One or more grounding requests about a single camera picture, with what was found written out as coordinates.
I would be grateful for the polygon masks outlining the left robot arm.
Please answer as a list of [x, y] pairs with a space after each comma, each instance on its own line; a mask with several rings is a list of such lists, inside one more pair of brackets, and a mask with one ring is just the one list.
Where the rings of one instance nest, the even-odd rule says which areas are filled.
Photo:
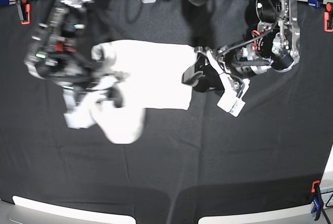
[[297, 0], [255, 0], [255, 5], [259, 23], [252, 38], [218, 49], [196, 47], [196, 61], [183, 73], [182, 84], [242, 98], [251, 77], [269, 69], [287, 72], [299, 62]]

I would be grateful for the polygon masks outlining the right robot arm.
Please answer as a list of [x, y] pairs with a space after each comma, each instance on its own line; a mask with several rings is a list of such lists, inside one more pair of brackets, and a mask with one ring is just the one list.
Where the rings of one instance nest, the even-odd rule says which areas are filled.
[[96, 58], [87, 58], [76, 50], [77, 40], [87, 24], [87, 5], [92, 0], [55, 0], [47, 18], [39, 24], [24, 63], [31, 75], [49, 80], [63, 88], [68, 111], [83, 104], [90, 92], [101, 92], [101, 101], [123, 106], [117, 83], [124, 77], [107, 71], [111, 56], [97, 50]]

